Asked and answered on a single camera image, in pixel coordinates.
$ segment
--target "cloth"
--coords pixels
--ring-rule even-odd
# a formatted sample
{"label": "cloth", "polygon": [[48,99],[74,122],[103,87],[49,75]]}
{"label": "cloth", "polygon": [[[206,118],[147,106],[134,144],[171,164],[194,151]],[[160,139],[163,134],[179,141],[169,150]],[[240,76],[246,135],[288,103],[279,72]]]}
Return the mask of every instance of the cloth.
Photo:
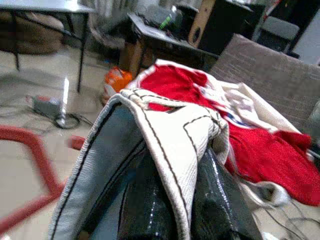
{"label": "cloth", "polygon": [[[129,87],[133,86],[218,110],[229,123],[230,145],[243,178],[254,183],[274,182],[301,203],[320,204],[320,174],[306,155],[311,138],[300,134],[245,84],[217,81],[203,71],[160,60]],[[225,166],[235,171],[229,159]]]}
{"label": "cloth", "polygon": [[[172,111],[152,111],[151,103]],[[126,176],[130,162],[148,148],[170,200],[178,239],[190,240],[198,160],[209,143],[215,152],[223,145],[217,159],[226,159],[228,133],[227,122],[210,108],[144,89],[123,89],[110,98],[85,139],[52,215],[48,239],[76,239],[102,196],[111,195],[120,180],[121,188],[126,187],[121,175]],[[116,225],[119,209],[114,213]]]}

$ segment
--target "desk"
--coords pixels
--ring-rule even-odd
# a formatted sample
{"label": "desk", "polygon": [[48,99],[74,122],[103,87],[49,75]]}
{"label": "desk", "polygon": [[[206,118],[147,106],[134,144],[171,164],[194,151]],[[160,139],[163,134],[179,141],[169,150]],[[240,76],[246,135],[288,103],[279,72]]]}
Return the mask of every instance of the desk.
{"label": "desk", "polygon": [[[18,38],[17,38],[17,18],[25,19],[31,23],[40,25],[46,29],[50,29],[64,35],[68,35],[74,39],[81,41],[81,54],[78,73],[77,91],[80,92],[82,66],[84,60],[84,50],[87,38],[87,23],[89,13],[93,13],[95,10],[81,4],[78,4],[77,0],[0,0],[0,12],[10,12],[12,16],[12,32],[14,33],[14,55],[16,69],[20,69],[19,56],[18,56]],[[71,31],[60,30],[54,27],[45,25],[36,20],[30,19],[23,15],[25,12],[34,12],[41,14],[53,14],[64,13],[67,17],[68,24]],[[71,14],[79,14],[83,16],[83,28],[82,36],[75,34],[73,23],[71,20]]]}
{"label": "desk", "polygon": [[128,16],[132,21],[133,31],[138,36],[138,41],[136,43],[132,61],[129,67],[130,72],[132,72],[132,75],[134,77],[140,72],[147,48],[149,47],[152,50],[155,48],[152,44],[152,41],[155,40],[166,43],[166,46],[170,49],[175,48],[175,50],[187,50],[193,55],[207,55],[215,59],[218,59],[219,57],[216,54],[195,48],[194,46],[191,46],[187,41],[180,41],[169,37],[166,35],[165,31],[145,25],[143,19],[134,13],[128,13]]}

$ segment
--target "white fabric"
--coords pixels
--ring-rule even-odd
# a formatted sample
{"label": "white fabric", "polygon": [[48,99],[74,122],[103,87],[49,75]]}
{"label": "white fabric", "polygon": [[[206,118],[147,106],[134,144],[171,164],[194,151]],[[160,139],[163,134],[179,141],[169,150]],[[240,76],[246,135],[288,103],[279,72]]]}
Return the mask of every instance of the white fabric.
{"label": "white fabric", "polygon": [[[122,90],[110,98],[100,113],[56,206],[48,239],[71,240],[79,232],[79,219],[84,219],[88,212],[87,202],[91,196],[88,192],[99,184],[90,177],[93,171],[97,171],[96,159],[88,157],[90,153],[88,156],[85,153],[92,142],[97,141],[99,135],[103,134],[100,132],[95,136],[99,127],[105,124],[104,119],[112,107],[119,103],[131,111],[152,155],[174,212],[178,239],[190,240],[197,161],[214,138],[212,148],[219,153],[219,161],[225,162],[229,151],[228,124],[212,109],[170,100],[144,89]],[[149,103],[168,106],[173,111],[153,111],[148,108]]]}
{"label": "white fabric", "polygon": [[[205,74],[207,77],[206,86],[202,87],[195,83],[194,86],[200,89],[205,98],[223,105],[224,107],[220,107],[220,110],[232,114],[234,119],[228,120],[239,127],[245,128],[245,125],[248,125],[248,127],[255,126],[266,129],[271,133],[277,130],[299,133],[284,116],[244,83],[235,84],[218,81],[204,71],[173,61],[158,59],[155,64],[158,66],[171,65],[191,72]],[[143,79],[154,71],[154,66],[143,71],[127,88],[140,88]]]}

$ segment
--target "floor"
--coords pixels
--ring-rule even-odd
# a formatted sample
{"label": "floor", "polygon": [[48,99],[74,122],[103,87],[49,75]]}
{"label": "floor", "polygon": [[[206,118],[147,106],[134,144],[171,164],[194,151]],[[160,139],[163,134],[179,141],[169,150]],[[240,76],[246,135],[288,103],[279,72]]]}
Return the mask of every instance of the floor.
{"label": "floor", "polygon": [[[102,109],[99,96],[103,90],[104,74],[109,65],[96,60],[96,56],[86,53],[83,68],[81,94],[76,92],[79,51],[65,47],[56,54],[46,56],[21,55],[21,71],[15,70],[14,57],[0,51],[0,105],[27,104],[26,95],[61,98],[65,78],[68,78],[69,94],[67,112],[77,112],[94,121]],[[0,124],[26,127],[41,134],[44,146],[61,181],[71,172],[78,151],[69,149],[66,140],[71,135],[86,137],[90,126],[82,123],[72,130],[61,130],[33,114],[17,114],[8,117],[14,108],[0,108]],[[45,193],[46,189],[34,172],[31,156],[21,144],[1,141],[0,143],[0,217],[22,206],[32,198]],[[40,240],[45,239],[51,214],[56,202],[41,209],[29,219],[12,228],[5,239]],[[306,217],[320,220],[320,208],[297,203]],[[284,208],[289,217],[300,217],[293,205]],[[281,210],[271,210],[272,215],[282,224],[286,217]],[[288,236],[262,209],[255,212],[256,222],[263,232],[269,232],[278,239],[298,239]],[[301,223],[299,229],[309,240],[319,239],[320,230],[314,223]]]}

